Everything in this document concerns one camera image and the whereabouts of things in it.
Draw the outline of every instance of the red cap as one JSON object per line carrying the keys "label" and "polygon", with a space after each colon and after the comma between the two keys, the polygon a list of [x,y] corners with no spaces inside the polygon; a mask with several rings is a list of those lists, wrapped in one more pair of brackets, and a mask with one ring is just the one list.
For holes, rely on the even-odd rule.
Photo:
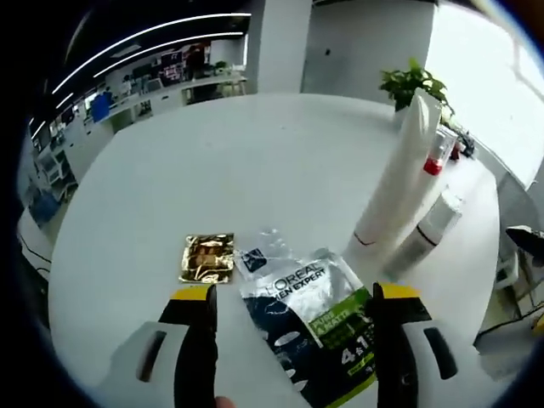
{"label": "red cap", "polygon": [[442,163],[428,157],[427,161],[425,161],[425,165],[423,166],[423,170],[432,176],[438,176],[442,171]]}

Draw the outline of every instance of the potted plant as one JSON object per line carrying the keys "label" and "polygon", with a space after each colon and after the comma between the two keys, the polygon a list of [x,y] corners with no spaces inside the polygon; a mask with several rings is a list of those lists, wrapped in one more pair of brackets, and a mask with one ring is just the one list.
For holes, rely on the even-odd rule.
{"label": "potted plant", "polygon": [[380,89],[387,91],[389,99],[394,100],[394,120],[397,123],[402,123],[416,88],[422,88],[442,104],[443,116],[450,117],[455,113],[445,97],[445,85],[422,68],[414,58],[410,58],[408,71],[382,71],[382,82]]}

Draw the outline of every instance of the gold foil packet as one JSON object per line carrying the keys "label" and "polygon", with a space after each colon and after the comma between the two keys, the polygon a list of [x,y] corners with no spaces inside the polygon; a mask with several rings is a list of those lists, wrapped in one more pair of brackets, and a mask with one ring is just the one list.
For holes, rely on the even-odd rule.
{"label": "gold foil packet", "polygon": [[227,283],[234,268],[234,240],[234,234],[187,235],[179,279]]}

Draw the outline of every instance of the office desk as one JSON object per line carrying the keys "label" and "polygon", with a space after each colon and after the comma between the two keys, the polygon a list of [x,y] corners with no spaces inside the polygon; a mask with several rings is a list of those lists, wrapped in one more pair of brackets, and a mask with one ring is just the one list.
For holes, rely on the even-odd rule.
{"label": "office desk", "polygon": [[[125,125],[130,125],[136,122],[138,115],[136,109],[141,103],[150,101],[151,110],[153,111],[153,114],[156,115],[174,107],[185,106],[186,97],[184,93],[186,91],[190,91],[191,89],[204,87],[206,85],[244,82],[245,80],[245,77],[238,74],[210,76],[208,78],[196,79],[194,81],[181,82],[170,87],[158,89],[154,92],[144,93],[141,95],[130,95],[125,99],[113,104],[110,107],[110,114],[104,119],[100,120],[99,123],[109,121],[113,124],[114,131],[117,132],[118,130],[121,130],[120,128],[126,127]],[[177,103],[169,104],[169,106],[164,110],[161,108],[153,109],[154,106],[160,106],[160,101],[166,98],[174,99]]]}
{"label": "office desk", "polygon": [[[360,99],[258,94],[123,129],[74,195],[54,248],[51,334],[68,372],[97,385],[116,348],[160,317],[182,286],[188,234],[270,225],[297,256],[342,252],[399,142],[393,114]],[[478,188],[462,219],[406,280],[433,317],[470,343],[495,281],[499,217],[493,176],[467,164]],[[371,271],[359,271],[371,285]],[[217,394],[239,407],[308,408],[252,323],[239,284],[235,272],[218,286]],[[376,401],[375,382],[345,406]]]}

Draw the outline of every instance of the green plant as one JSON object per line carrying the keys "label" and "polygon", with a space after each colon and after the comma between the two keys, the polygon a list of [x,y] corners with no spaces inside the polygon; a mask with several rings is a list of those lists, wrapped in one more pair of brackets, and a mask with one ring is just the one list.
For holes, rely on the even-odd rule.
{"label": "green plant", "polygon": [[382,71],[382,81],[380,89],[387,91],[389,99],[394,100],[395,112],[409,106],[416,88],[422,88],[434,96],[443,108],[450,111],[448,116],[455,113],[445,97],[445,85],[429,71],[423,69],[414,58],[410,58],[408,71]]}
{"label": "green plant", "polygon": [[221,68],[226,68],[226,67],[227,67],[227,63],[225,61],[218,61],[215,63],[215,66],[214,66],[216,70],[219,70]]}

